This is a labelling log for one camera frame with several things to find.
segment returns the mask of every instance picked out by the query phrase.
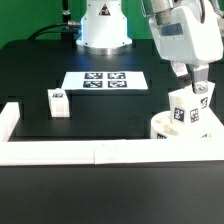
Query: cube with marker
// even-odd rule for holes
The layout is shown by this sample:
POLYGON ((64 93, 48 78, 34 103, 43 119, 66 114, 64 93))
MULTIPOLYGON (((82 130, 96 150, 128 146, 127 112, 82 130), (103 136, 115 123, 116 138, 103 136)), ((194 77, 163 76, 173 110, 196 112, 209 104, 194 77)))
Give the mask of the cube with marker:
POLYGON ((69 101, 64 90, 48 90, 48 101, 52 117, 70 117, 69 101))

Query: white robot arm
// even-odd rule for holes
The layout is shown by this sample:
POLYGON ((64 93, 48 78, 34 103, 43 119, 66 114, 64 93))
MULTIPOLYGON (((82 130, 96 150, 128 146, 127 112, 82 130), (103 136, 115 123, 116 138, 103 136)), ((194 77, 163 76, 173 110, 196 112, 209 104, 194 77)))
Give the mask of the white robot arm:
POLYGON ((161 58, 171 61, 181 87, 192 79, 197 94, 208 91, 208 64, 223 55, 216 13, 223 14, 213 3, 214 8, 209 0, 142 0, 146 16, 152 9, 148 23, 161 58))

